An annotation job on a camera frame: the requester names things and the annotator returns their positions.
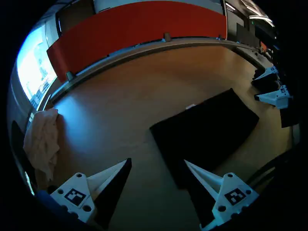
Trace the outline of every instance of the towel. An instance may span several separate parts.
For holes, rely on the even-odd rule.
[[[53,180],[59,146],[56,118],[58,110],[51,108],[39,111],[26,131],[23,149],[35,169],[46,174],[47,180]]]

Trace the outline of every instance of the wooden floor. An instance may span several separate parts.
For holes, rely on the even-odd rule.
[[[224,47],[191,47],[134,59],[82,83],[55,105],[61,116],[54,183],[131,157],[109,230],[199,230],[189,194],[176,188],[149,127],[232,87],[260,120],[215,173],[246,180],[291,144],[279,111],[254,100],[254,70]]]

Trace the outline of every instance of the red partition wall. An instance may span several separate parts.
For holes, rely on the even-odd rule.
[[[77,73],[109,53],[163,37],[226,38],[226,17],[181,2],[152,1],[121,5],[102,11],[76,25],[48,50],[61,82],[66,72]]]

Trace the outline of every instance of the glass panel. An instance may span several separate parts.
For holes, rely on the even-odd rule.
[[[47,56],[45,25],[32,31],[17,56],[17,71],[22,88],[34,108],[57,77]]]

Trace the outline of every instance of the black mat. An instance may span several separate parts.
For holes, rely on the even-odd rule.
[[[229,89],[150,130],[178,188],[186,188],[184,159],[213,171],[244,142],[258,120]]]

